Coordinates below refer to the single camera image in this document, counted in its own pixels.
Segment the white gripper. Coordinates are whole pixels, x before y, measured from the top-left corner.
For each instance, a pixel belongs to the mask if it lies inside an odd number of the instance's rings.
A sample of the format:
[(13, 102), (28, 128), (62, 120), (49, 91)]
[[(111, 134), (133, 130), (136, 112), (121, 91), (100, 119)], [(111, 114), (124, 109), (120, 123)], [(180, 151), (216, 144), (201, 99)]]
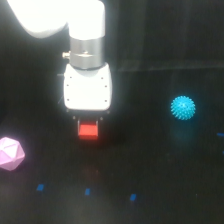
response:
[[(98, 119), (110, 111), (113, 84), (110, 66), (90, 70), (66, 65), (63, 78), (63, 104), (65, 111), (77, 120), (77, 135), (80, 135), (80, 119)], [(96, 135), (99, 137), (99, 121), (96, 120)]]

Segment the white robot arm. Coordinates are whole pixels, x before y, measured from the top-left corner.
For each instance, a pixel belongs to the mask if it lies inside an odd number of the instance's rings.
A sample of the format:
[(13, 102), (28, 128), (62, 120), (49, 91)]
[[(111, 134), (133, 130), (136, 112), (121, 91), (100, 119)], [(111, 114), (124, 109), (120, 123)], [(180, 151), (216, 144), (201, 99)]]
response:
[(95, 140), (111, 106), (112, 77), (105, 61), (105, 5), (101, 0), (7, 0), (23, 29), (43, 39), (67, 29), (70, 48), (63, 98), (77, 120), (77, 135)]

